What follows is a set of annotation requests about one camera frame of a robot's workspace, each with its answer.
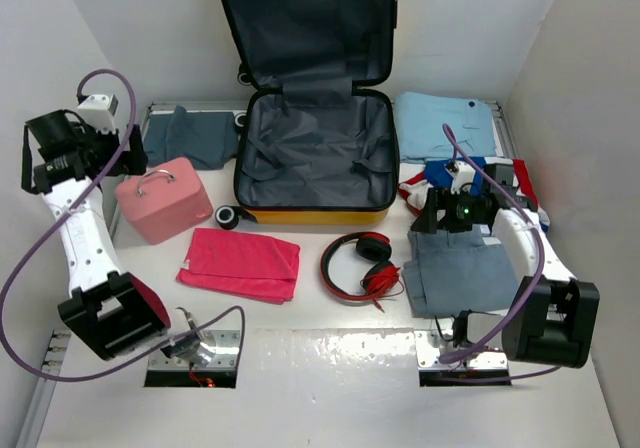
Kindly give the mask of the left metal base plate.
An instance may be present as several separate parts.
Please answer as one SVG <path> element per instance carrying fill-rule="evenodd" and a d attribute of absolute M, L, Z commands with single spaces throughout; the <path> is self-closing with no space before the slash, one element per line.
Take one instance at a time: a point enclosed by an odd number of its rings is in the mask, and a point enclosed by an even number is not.
<path fill-rule="evenodd" d="M 180 342 L 167 356 L 153 352 L 147 363 L 152 372 L 187 372 L 191 364 L 201 372 L 228 372 L 238 366 L 241 333 L 238 330 L 203 330 L 199 339 Z"/>

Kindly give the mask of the dark grey-blue garment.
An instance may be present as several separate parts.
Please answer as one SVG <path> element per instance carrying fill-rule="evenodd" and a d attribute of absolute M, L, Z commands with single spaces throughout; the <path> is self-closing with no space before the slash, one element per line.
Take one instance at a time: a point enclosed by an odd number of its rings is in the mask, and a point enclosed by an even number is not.
<path fill-rule="evenodd" d="M 196 170 L 219 170 L 239 147 L 231 112 L 190 112 L 178 105 L 171 113 L 151 114 L 144 137 L 148 167 L 184 157 Z"/>

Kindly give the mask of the red and black headphones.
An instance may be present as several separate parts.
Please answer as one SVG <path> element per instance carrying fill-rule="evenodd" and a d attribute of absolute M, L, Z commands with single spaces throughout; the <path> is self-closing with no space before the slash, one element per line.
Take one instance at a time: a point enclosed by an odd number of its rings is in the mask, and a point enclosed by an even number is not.
<path fill-rule="evenodd" d="M 390 239 L 381 233 L 360 231 L 333 240 L 319 260 L 320 279 L 329 296 L 348 306 L 374 306 L 404 291 L 401 270 L 391 260 Z"/>

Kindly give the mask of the light blue folded shirt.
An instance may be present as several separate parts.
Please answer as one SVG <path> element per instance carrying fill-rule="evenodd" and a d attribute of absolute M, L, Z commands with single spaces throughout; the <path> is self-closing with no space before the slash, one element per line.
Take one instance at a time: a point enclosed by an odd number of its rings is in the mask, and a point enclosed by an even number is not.
<path fill-rule="evenodd" d="M 496 154 L 492 110 L 480 100 L 404 92 L 395 99 L 394 114 L 403 163 L 450 157 L 453 145 L 443 131 L 445 124 L 468 155 Z"/>

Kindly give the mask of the pink cosmetic case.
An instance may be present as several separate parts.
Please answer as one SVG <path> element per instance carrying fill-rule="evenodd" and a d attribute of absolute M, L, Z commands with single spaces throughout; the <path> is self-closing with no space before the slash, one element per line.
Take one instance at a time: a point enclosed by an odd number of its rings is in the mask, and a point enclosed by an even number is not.
<path fill-rule="evenodd" d="M 123 217 L 149 244 L 164 242 L 204 221 L 213 206 L 192 163 L 179 157 L 120 183 Z"/>

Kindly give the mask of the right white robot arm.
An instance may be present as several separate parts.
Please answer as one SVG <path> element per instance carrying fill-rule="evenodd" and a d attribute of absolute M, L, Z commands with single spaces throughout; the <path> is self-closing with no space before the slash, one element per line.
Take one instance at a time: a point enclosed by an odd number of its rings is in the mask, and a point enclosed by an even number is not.
<path fill-rule="evenodd" d="M 424 176 L 400 190 L 418 213 L 404 268 L 412 309 L 454 318 L 439 363 L 467 361 L 499 340 L 510 361 L 583 367 L 599 291 L 558 258 L 513 166 L 437 166 L 443 179 Z"/>

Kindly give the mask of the light blue denim jeans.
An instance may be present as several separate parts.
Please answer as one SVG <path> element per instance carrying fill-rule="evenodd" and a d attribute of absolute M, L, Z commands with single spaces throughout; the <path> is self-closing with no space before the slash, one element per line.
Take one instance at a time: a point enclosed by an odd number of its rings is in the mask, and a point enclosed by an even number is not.
<path fill-rule="evenodd" d="M 410 231 L 403 279 L 412 314 L 446 317 L 510 307 L 520 285 L 504 246 L 483 225 L 435 234 Z"/>

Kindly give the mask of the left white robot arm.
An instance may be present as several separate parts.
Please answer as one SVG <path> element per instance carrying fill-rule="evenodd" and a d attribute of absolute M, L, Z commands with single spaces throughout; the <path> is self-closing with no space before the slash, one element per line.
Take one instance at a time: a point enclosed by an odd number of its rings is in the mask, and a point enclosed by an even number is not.
<path fill-rule="evenodd" d="M 97 177 L 120 143 L 117 131 L 97 130 L 71 110 L 26 121 L 23 139 L 35 139 L 43 161 L 22 148 L 22 189 L 41 197 L 60 234 L 69 272 L 62 322 L 99 358 L 110 360 L 165 333 L 171 323 L 158 295 L 125 271 L 102 211 Z"/>

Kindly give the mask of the yellow suitcase with grey lining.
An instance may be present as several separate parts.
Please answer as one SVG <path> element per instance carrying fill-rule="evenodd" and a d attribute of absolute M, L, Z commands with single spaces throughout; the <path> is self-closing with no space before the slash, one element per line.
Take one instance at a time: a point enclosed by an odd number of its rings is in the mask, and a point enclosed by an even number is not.
<path fill-rule="evenodd" d="M 397 0 L 220 0 L 253 88 L 237 208 L 264 224 L 373 225 L 396 197 Z"/>

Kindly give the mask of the pink towel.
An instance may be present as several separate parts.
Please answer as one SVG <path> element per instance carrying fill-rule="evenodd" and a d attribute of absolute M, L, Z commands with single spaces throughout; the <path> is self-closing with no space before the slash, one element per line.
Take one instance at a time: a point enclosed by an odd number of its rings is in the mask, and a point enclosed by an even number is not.
<path fill-rule="evenodd" d="M 283 304 L 293 299 L 300 247 L 270 236 L 197 228 L 176 280 L 184 285 Z"/>

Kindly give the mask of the red white blue shirt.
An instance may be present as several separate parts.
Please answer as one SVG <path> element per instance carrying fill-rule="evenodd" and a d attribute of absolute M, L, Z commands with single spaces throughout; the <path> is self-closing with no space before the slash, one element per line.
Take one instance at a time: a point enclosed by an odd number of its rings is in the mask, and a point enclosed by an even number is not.
<path fill-rule="evenodd" d="M 484 171 L 489 164 L 507 164 L 514 167 L 514 175 L 511 185 L 516 188 L 518 195 L 530 198 L 537 208 L 540 224 L 544 232 L 550 228 L 551 222 L 546 211 L 539 206 L 533 184 L 529 178 L 526 164 L 521 159 L 509 159 L 503 157 L 473 157 L 472 160 Z M 429 160 L 424 170 L 414 177 L 401 182 L 398 187 L 399 195 L 409 205 L 410 210 L 419 215 L 427 202 L 430 188 L 450 188 L 453 176 L 447 171 L 448 160 Z"/>

